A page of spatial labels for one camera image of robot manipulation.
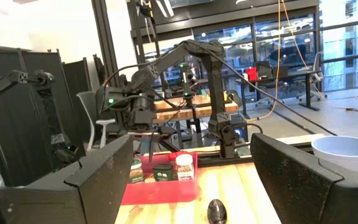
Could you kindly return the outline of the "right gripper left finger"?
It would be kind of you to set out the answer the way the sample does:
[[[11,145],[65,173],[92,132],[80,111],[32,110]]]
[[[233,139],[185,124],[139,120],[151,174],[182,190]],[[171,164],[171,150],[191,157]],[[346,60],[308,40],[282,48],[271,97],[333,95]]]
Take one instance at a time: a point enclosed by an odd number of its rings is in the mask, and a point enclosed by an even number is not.
[[[0,187],[0,224],[114,224],[132,160],[127,134],[25,187]]]

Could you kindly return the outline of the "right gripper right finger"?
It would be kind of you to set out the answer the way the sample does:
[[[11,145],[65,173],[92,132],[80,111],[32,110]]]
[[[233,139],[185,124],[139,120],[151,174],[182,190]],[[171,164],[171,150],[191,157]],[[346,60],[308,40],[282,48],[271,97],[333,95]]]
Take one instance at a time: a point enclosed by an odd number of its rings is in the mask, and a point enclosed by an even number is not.
[[[282,224],[358,224],[358,173],[265,134],[250,152]]]

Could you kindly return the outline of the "black small block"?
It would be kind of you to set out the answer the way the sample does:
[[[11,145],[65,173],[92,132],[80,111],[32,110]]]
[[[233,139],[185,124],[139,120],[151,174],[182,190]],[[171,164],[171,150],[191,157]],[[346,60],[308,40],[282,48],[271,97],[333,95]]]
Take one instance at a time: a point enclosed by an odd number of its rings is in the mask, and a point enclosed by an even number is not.
[[[174,180],[174,168],[172,164],[157,164],[153,167],[154,178],[159,181],[171,181]]]

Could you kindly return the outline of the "green-lid oregano spice jar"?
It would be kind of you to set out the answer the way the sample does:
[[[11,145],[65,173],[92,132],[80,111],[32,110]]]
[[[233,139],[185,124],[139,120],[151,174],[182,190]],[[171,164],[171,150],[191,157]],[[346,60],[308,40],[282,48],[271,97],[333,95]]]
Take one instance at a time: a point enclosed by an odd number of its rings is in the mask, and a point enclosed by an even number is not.
[[[144,182],[142,162],[141,159],[134,158],[131,164],[129,183],[135,184],[139,182]]]

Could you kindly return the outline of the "white-lid glass spice jar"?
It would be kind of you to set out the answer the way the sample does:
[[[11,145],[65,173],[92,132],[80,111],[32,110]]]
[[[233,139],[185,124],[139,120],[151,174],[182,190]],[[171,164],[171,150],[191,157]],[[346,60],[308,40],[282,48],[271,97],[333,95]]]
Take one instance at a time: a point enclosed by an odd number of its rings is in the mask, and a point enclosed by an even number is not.
[[[190,154],[181,154],[176,157],[178,180],[192,180],[194,178],[193,161]]]

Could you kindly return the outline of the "all-black metal spoon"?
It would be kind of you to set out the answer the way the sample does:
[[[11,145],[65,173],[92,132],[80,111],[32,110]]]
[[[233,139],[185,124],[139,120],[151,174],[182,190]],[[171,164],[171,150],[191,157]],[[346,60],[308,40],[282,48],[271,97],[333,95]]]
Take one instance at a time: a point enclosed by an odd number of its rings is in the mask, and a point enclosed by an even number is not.
[[[226,224],[227,211],[225,205],[219,199],[210,201],[207,208],[207,219],[210,224]]]

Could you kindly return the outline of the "wooden background table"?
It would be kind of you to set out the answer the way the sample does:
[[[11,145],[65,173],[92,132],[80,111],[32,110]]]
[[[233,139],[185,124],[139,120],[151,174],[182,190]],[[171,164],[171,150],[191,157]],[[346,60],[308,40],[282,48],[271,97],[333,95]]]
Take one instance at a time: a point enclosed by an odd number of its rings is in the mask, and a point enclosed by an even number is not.
[[[192,109],[184,108],[186,105],[186,101],[183,98],[171,98],[168,99],[173,105],[182,109],[179,111],[171,111],[172,106],[166,103],[165,101],[155,101],[155,107],[157,109],[156,119],[157,121],[167,121],[171,118],[173,119],[184,119],[184,118],[192,118]],[[197,117],[202,116],[210,116],[212,114],[212,107],[207,104],[210,104],[210,98],[204,95],[196,95],[192,98],[193,105],[195,106],[195,112]]]

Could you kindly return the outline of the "pink plastic tray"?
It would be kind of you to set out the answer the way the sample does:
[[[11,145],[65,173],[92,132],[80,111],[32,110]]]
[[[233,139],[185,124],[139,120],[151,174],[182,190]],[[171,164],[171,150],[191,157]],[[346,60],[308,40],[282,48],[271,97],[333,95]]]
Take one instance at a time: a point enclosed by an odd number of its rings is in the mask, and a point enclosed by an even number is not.
[[[193,158],[194,178],[191,180],[170,180],[161,182],[138,182],[127,184],[122,205],[151,203],[191,202],[198,195],[196,152],[187,152]]]

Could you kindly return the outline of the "white chair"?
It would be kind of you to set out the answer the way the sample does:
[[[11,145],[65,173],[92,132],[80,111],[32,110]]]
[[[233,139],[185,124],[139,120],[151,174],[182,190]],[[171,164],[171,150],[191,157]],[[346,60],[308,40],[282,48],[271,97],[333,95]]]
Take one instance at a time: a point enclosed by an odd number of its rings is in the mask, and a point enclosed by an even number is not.
[[[90,152],[93,149],[93,144],[95,142],[95,133],[96,133],[96,125],[102,126],[101,132],[101,140],[99,148],[103,148],[106,145],[107,140],[107,126],[109,124],[113,124],[115,119],[98,119],[98,115],[96,112],[97,103],[95,92],[93,91],[85,91],[77,93],[77,97],[81,101],[83,108],[89,118],[90,121],[90,139],[87,146],[87,152]]]

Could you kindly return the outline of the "light blue bowl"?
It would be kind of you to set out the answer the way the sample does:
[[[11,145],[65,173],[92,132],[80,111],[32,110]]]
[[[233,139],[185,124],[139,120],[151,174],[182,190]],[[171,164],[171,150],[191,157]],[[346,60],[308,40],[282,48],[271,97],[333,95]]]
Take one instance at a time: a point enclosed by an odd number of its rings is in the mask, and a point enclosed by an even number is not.
[[[358,172],[358,138],[325,136],[312,141],[311,146],[318,158]]]

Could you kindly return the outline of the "black room partition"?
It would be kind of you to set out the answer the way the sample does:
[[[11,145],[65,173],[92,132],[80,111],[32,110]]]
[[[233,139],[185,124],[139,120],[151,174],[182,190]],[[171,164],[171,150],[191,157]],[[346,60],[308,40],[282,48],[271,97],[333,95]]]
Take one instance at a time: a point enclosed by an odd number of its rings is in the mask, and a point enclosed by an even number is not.
[[[0,52],[0,187],[21,187],[85,156],[58,53]]]

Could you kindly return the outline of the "dark office desk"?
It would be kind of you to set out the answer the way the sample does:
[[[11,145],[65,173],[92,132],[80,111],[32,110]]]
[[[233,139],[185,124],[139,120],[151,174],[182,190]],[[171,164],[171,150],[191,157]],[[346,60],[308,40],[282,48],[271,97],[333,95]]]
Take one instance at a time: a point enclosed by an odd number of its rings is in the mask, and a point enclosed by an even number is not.
[[[243,100],[243,105],[245,105],[245,94],[244,89],[245,86],[248,85],[255,85],[255,87],[253,87],[253,89],[255,90],[256,87],[258,87],[259,84],[266,84],[266,83],[272,83],[273,81],[278,81],[278,80],[286,80],[286,79],[295,79],[297,80],[298,77],[304,77],[304,83],[305,83],[305,95],[306,95],[306,99],[305,102],[302,102],[301,100],[299,101],[299,104],[305,108],[314,110],[314,111],[319,111],[319,108],[313,107],[311,106],[311,97],[312,97],[312,90],[311,90],[311,85],[313,84],[313,81],[318,81],[320,82],[323,79],[323,73],[321,70],[298,70],[295,72],[290,72],[289,74],[283,76],[283,77],[278,77],[278,78],[257,78],[256,80],[242,80],[242,79],[236,79],[235,81],[238,82],[241,86],[241,92],[242,92],[242,100]]]

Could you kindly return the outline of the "red box on desk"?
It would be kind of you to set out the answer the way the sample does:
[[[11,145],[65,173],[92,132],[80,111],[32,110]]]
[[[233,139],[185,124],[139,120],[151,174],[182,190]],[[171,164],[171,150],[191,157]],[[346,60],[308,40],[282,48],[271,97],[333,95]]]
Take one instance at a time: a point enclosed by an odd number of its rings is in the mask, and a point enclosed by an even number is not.
[[[257,74],[257,68],[256,67],[248,67],[245,70],[245,73],[247,74],[248,81],[255,82],[258,80],[258,74]]]

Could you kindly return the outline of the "grey office chair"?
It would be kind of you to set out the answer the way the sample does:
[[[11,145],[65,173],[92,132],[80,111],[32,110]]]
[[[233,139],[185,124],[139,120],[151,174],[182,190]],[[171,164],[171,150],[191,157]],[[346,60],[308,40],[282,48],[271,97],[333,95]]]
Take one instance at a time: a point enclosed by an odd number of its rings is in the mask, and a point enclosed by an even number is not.
[[[327,95],[321,93],[321,91],[318,88],[318,83],[321,83],[324,78],[322,72],[322,66],[321,66],[322,65],[321,56],[322,56],[322,52],[316,53],[313,66],[308,66],[306,69],[307,71],[314,71],[314,73],[310,74],[310,78],[309,78],[310,90],[311,90],[310,98],[315,96],[317,101],[321,101],[322,97],[324,99],[327,98]]]

